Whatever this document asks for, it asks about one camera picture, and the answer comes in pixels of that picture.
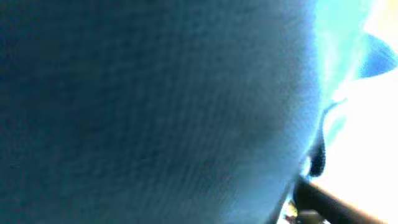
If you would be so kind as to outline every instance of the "blue fabric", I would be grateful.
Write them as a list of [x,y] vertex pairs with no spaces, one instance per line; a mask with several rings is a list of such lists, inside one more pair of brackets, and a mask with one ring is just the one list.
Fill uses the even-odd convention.
[[318,126],[315,5],[0,2],[0,223],[264,223]]

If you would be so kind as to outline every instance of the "fabric texture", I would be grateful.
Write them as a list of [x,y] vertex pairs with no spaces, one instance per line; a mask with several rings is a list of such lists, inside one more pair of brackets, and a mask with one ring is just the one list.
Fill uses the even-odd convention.
[[0,223],[271,222],[315,137],[314,6],[0,2]]

